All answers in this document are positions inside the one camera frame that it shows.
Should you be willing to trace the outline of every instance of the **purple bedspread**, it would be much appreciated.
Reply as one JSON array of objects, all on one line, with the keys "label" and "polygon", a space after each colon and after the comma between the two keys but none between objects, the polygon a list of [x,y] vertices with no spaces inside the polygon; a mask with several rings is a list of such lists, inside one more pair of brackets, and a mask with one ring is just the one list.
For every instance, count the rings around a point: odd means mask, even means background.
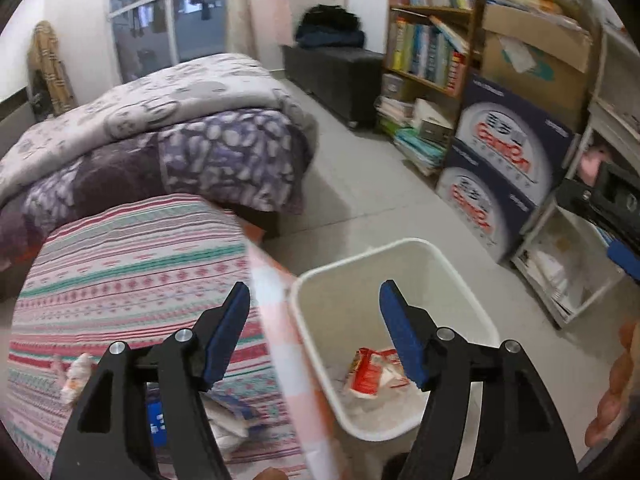
[{"label": "purple bedspread", "polygon": [[258,211],[302,211],[312,151],[279,110],[221,112],[83,155],[0,210],[0,269],[56,228],[110,207],[190,193]]}]

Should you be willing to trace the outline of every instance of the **bed headboard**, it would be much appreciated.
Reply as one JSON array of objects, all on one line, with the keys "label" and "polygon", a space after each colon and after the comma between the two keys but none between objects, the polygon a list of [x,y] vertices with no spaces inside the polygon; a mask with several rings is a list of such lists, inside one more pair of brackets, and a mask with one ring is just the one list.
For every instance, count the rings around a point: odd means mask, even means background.
[{"label": "bed headboard", "polygon": [[27,89],[18,90],[0,103],[0,158],[36,123]]}]

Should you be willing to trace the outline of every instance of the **striped tablecloth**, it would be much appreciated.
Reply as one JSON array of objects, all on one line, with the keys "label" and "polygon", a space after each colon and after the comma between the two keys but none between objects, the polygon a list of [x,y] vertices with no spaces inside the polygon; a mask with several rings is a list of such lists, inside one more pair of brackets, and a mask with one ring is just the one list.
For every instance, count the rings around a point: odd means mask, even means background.
[{"label": "striped tablecloth", "polygon": [[70,415],[50,370],[117,339],[161,342],[222,304],[237,281],[252,308],[225,379],[215,388],[259,410],[266,428],[232,454],[250,480],[269,466],[291,478],[337,480],[344,460],[332,417],[289,318],[293,277],[244,237],[235,218],[183,194],[108,210],[46,241],[18,298],[2,420],[44,478]]}]

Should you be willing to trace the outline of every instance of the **dark clothing pile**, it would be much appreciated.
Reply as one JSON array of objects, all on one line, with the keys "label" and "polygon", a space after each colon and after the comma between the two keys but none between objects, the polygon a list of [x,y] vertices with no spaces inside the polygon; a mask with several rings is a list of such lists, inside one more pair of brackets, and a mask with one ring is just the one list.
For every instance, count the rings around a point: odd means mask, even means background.
[{"label": "dark clothing pile", "polygon": [[309,9],[296,31],[302,48],[318,46],[364,46],[365,34],[360,20],[341,6],[318,5]]}]

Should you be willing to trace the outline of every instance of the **bed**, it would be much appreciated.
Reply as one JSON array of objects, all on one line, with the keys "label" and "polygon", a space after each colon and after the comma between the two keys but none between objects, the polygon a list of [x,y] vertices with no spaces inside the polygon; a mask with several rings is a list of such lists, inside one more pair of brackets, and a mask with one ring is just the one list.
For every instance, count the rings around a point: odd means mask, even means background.
[{"label": "bed", "polygon": [[161,70],[28,129],[0,161],[0,270],[69,222],[176,192],[298,213],[315,119],[260,64],[221,54]]},{"label": "bed", "polygon": [[[332,416],[289,318],[293,277],[250,242],[236,218],[200,197],[173,194],[117,206],[49,236],[18,298],[2,422],[47,479],[70,414],[50,369],[116,339],[162,341],[222,304],[236,281],[252,307],[215,389],[249,403],[265,423],[227,465],[236,480],[269,466],[290,478],[338,480],[345,461]],[[161,463],[161,472],[171,468]]]}]

